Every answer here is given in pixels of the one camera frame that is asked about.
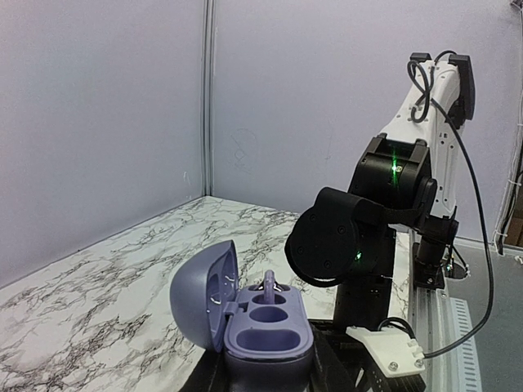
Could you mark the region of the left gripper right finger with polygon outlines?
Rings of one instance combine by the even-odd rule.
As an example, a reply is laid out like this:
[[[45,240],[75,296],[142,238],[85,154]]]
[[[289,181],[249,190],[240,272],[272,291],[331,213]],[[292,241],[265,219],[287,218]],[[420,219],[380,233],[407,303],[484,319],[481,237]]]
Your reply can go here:
[[[388,385],[363,344],[329,320],[309,321],[314,336],[310,391],[387,391]]]

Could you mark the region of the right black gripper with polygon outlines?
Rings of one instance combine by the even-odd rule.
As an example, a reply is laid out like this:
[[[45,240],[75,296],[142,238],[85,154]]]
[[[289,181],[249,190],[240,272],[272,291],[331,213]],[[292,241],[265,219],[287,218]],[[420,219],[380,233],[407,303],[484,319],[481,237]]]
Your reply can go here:
[[[452,244],[455,215],[431,213],[438,184],[426,141],[374,137],[348,190],[324,187],[285,243],[289,266],[315,287],[336,287],[333,326],[378,330],[387,317],[396,254],[394,225]]]

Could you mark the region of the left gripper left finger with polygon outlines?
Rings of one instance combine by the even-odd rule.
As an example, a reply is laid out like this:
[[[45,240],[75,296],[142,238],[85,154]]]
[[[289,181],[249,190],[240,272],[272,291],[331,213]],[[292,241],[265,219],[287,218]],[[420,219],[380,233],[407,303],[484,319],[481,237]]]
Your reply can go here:
[[[197,362],[180,392],[226,392],[229,376],[225,355],[206,350]]]

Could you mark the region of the blue earbud charging case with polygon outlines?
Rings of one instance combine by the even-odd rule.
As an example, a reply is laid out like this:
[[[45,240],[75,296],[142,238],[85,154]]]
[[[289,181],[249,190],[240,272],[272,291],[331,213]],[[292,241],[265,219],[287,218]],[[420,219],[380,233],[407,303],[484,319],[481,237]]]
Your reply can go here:
[[[172,279],[175,323],[188,341],[225,355],[228,391],[303,391],[314,336],[302,295],[290,286],[283,304],[260,305],[257,286],[240,287],[233,241],[207,247]]]

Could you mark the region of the purple clip earbud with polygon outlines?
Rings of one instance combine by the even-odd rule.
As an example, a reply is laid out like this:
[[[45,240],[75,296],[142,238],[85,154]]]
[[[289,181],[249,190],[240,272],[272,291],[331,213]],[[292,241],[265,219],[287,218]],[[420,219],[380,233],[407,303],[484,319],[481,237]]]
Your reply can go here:
[[[257,295],[253,302],[260,305],[280,305],[286,300],[283,293],[290,291],[290,286],[279,284],[275,279],[275,272],[271,269],[264,274],[263,281],[255,288]]]

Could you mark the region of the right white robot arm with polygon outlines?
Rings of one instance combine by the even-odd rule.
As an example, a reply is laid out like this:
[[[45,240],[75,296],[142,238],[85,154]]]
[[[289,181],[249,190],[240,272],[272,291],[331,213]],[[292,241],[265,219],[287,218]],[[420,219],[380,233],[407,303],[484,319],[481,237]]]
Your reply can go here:
[[[333,327],[376,331],[387,318],[396,227],[418,239],[409,263],[415,287],[445,285],[444,257],[458,231],[458,138],[475,110],[472,61],[414,53],[411,88],[396,116],[369,142],[347,190],[323,188],[285,243],[293,272],[335,287]]]

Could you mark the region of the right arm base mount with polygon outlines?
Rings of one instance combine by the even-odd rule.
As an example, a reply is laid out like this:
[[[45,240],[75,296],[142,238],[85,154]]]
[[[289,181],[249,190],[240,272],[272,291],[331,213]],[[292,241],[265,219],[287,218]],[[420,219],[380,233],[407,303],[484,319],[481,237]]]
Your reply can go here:
[[[410,276],[415,289],[444,289],[447,278],[462,280],[470,275],[453,244],[431,243],[410,231],[409,245]]]

